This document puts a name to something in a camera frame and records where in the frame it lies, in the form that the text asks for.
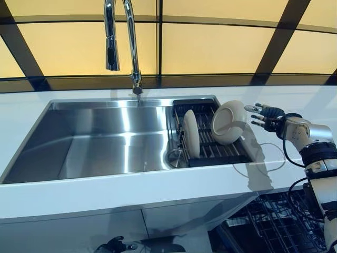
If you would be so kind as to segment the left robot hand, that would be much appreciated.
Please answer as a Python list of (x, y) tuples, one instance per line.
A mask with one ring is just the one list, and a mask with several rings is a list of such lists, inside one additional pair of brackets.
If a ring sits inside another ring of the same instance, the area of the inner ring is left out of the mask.
[(136, 243), (126, 244), (123, 242), (123, 240), (124, 240), (123, 236), (114, 237), (107, 243), (98, 246), (94, 250), (94, 253), (98, 252), (120, 253), (125, 251), (133, 251), (138, 248), (138, 245)]

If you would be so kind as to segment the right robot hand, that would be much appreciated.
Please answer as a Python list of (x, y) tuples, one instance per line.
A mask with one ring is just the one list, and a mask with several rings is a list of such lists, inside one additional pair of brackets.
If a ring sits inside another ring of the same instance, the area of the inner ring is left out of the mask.
[(261, 103), (255, 105), (245, 105), (245, 111), (252, 113), (251, 123), (262, 127), (267, 132), (278, 132), (284, 124), (285, 112), (276, 107)]

